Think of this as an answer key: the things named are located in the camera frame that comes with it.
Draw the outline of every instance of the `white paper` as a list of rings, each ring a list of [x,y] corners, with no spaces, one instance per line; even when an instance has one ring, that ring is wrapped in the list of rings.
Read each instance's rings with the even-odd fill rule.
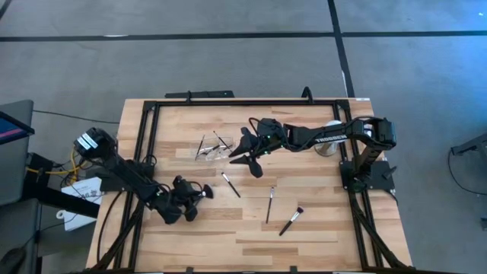
[[[66,186],[61,189],[65,194],[71,196],[81,197],[81,195],[90,202],[95,202],[98,205],[101,204],[102,193],[100,191],[101,179],[93,177],[86,180],[81,180],[73,184],[73,186]],[[72,231],[76,228],[80,228],[84,225],[88,225],[97,219],[87,217],[83,215],[76,215],[73,212],[64,212],[64,229],[66,231]]]

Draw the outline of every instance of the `black floor stripe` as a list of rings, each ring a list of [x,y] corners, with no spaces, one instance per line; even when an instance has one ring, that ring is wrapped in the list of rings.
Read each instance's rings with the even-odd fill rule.
[[[2,19],[5,12],[7,12],[7,8],[11,2],[12,0],[5,0],[5,2],[3,3],[2,8],[0,8],[0,20]]]
[[[0,42],[71,42],[71,41],[146,41],[146,40],[207,40],[245,38],[319,38],[333,37],[331,32],[268,32],[268,33],[195,33],[147,34],[112,36],[63,36],[63,37],[0,37]]]
[[[458,31],[378,31],[378,32],[344,32],[342,37],[464,37],[487,36],[487,30]]]
[[[328,0],[329,13],[332,18],[333,33],[335,34],[336,49],[338,50],[338,58],[340,67],[342,67],[343,77],[345,78],[345,89],[348,97],[355,97],[355,91],[352,84],[352,76],[350,75],[349,62],[345,54],[345,46],[343,45],[342,32],[338,21],[338,14],[336,13],[335,2]]]

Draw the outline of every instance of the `wire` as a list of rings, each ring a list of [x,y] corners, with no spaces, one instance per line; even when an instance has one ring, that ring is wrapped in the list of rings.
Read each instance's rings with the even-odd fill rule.
[[[69,162],[71,162],[71,160],[67,160],[67,161],[66,161],[66,162],[64,162],[63,164],[54,163],[53,167],[54,167],[54,168],[62,168],[64,165],[69,164]]]
[[[46,174],[52,174],[52,175],[62,175],[62,174],[70,174],[71,172],[74,172],[75,170],[78,170],[80,168],[82,168],[83,166],[85,166],[86,162],[84,162],[83,164],[77,166],[76,168],[74,169],[71,169],[71,170],[64,170],[64,171],[46,171],[45,173]],[[27,171],[29,172],[34,172],[34,173],[39,173],[40,171],[39,170],[34,170],[32,168],[27,168]]]
[[[75,162],[75,147],[73,147],[73,149],[71,150],[71,165],[73,166],[72,170],[75,176],[69,180],[69,183],[73,184],[75,181],[78,180],[78,169],[76,167],[76,162]]]
[[[98,200],[98,199],[99,199],[101,196],[103,196],[103,195],[98,196],[98,198],[96,198],[96,199],[95,199],[93,202],[97,201],[97,200]],[[39,234],[40,232],[42,232],[42,231],[46,231],[46,230],[48,230],[48,229],[50,229],[50,228],[55,228],[55,227],[60,226],[60,225],[67,224],[67,223],[69,223],[70,221],[74,220],[74,219],[76,218],[76,216],[78,216],[78,214],[75,214],[75,215],[73,216],[73,218],[69,219],[69,221],[64,221],[64,222],[59,223],[59,224],[50,225],[50,226],[48,226],[47,228],[43,228],[43,229],[41,229],[41,230],[39,230],[39,231],[35,231],[35,232],[32,234],[32,236],[30,236],[30,237],[29,237],[29,240],[27,240],[27,241],[25,242],[25,244],[22,244],[22,247],[25,247],[27,244],[29,244],[30,240],[32,240],[32,238],[36,237],[36,235],[37,235],[37,234]]]
[[[129,222],[119,233],[119,236],[115,239],[108,252],[106,252],[100,259],[100,262],[94,266],[94,269],[107,269],[110,262],[113,260],[115,253],[118,252],[119,248],[125,243],[126,238],[130,232],[130,228],[132,228],[139,221],[139,219],[142,218],[143,212],[144,203],[138,202],[134,212],[129,218]]]
[[[81,193],[80,193],[80,192],[79,192],[79,191],[76,189],[76,187],[75,187],[75,186],[71,185],[71,187],[72,187],[72,189],[74,189],[74,190],[76,191],[76,193],[77,193],[77,194],[80,196],[80,198],[82,198],[82,199],[86,200],[86,198],[84,197],[84,195],[83,195],[83,194],[81,194]]]
[[[195,182],[195,181],[189,181],[188,183],[194,183],[195,185],[199,186],[199,191],[203,191],[203,187],[201,186],[200,183]]]
[[[387,194],[389,194],[393,199],[396,201],[396,204],[399,205],[399,202],[397,201],[396,195],[392,194],[389,190],[384,190]]]
[[[90,168],[92,168],[94,165],[93,163],[90,163],[91,165],[86,167],[84,164],[87,163],[87,161],[85,159],[81,159],[80,162],[78,163],[78,166],[79,166],[79,169],[81,170],[89,170]]]
[[[68,174],[64,177],[62,177],[61,175],[54,175],[54,176],[59,176],[62,178],[61,182],[59,183],[59,188],[63,188],[64,185],[67,185],[66,181],[68,180],[68,178],[71,176],[71,174]]]
[[[250,117],[250,118],[249,118],[249,124],[250,124],[250,126],[252,126],[253,131],[256,133],[256,136],[257,136],[257,141],[258,141],[258,142],[257,142],[257,146],[256,146],[256,148],[254,149],[254,151],[258,151],[258,150],[259,150],[259,148],[260,148],[260,145],[261,145],[261,143],[262,143],[262,140],[259,138],[259,137],[260,137],[260,134],[259,134],[259,132],[257,131],[256,127],[255,127],[255,126],[253,125],[253,123],[252,123],[252,121],[254,121],[254,120],[255,120],[255,121],[257,121],[257,124],[261,123],[261,124],[263,124],[264,126],[267,126],[267,127],[269,127],[269,128],[270,128],[271,126],[266,125],[265,123],[260,122],[260,120],[259,120],[259,119],[256,119],[256,118],[253,118],[253,117]]]
[[[57,116],[64,116],[64,117],[73,118],[73,119],[82,119],[84,121],[90,121],[90,122],[95,122],[95,123],[109,123],[109,124],[116,124],[116,125],[120,124],[120,122],[110,122],[110,121],[103,121],[103,120],[98,120],[98,119],[88,119],[88,118],[83,118],[83,117],[79,117],[79,116],[62,114],[62,113],[55,113],[52,111],[45,111],[45,110],[33,110],[33,112],[44,113],[44,114],[52,114],[52,115],[57,115]]]
[[[158,164],[158,159],[154,156],[154,155],[147,155],[145,156],[143,159],[142,159],[142,163],[146,163],[146,161],[148,159],[151,159],[150,163],[151,163],[151,166],[155,166],[156,164]]]
[[[450,156],[453,154],[453,152],[450,150],[450,152],[448,153],[448,170],[450,171],[450,175],[451,175],[451,178],[455,181],[455,183],[462,189],[462,190],[465,190],[467,192],[470,192],[470,193],[473,193],[473,194],[477,194],[477,195],[486,195],[487,196],[487,193],[479,193],[479,192],[476,192],[476,191],[473,191],[473,190],[469,190],[465,187],[463,187],[462,185],[460,185],[460,183],[458,183],[457,179],[455,178],[454,176],[454,173],[453,171],[451,170],[451,165],[450,165]]]
[[[167,185],[167,184],[165,184],[165,183],[156,183],[156,182],[152,181],[152,182],[150,182],[150,183],[145,184],[143,187],[150,187],[150,186],[163,186],[163,187],[165,187],[167,190],[166,190],[166,189],[161,189],[161,188],[159,188],[159,189],[160,189],[160,190],[163,190],[164,192],[168,192],[168,193],[170,193],[170,186],[168,186],[168,185]]]
[[[122,194],[122,192],[118,192],[118,194],[116,194],[115,198],[113,199],[112,203],[110,203],[110,206],[108,207],[108,211],[107,211],[107,214],[105,215],[105,219],[103,220],[103,223],[101,224],[101,228],[100,228],[100,235],[98,235],[98,245],[97,245],[97,263],[100,262],[100,248],[101,248],[101,236],[103,234],[103,230],[105,228],[105,224],[107,223],[107,219],[108,219],[108,215],[110,214],[110,212],[112,211],[112,207],[113,205],[115,205],[115,202],[117,201],[117,199],[120,197],[120,195]]]

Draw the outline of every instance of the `black mounting plate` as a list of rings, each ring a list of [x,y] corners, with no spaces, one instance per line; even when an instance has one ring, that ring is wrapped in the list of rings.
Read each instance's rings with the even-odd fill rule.
[[[343,188],[348,190],[355,183],[353,179],[353,162],[341,161],[339,166]],[[389,162],[375,161],[372,164],[372,175],[371,179],[367,182],[367,188],[369,190],[386,190],[387,192],[393,193],[395,187],[393,177],[390,176],[390,171]]]

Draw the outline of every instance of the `gray carpet floor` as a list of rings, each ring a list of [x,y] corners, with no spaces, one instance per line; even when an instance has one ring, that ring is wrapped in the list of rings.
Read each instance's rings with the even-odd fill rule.
[[[487,2],[336,0],[342,31],[486,30]],[[252,31],[333,31],[324,0],[13,0],[0,37]],[[415,266],[487,271],[487,198],[462,191],[448,149],[487,132],[487,37],[344,38],[357,97],[396,123],[387,153]],[[232,90],[238,97],[347,95],[335,39],[272,38],[116,42],[0,42],[0,104],[118,120],[127,98]],[[63,162],[91,126],[116,126],[35,113],[30,151]],[[457,179],[487,192],[485,163],[452,159]],[[43,225],[56,222],[43,210]],[[93,225],[42,233],[43,273],[84,268]]]

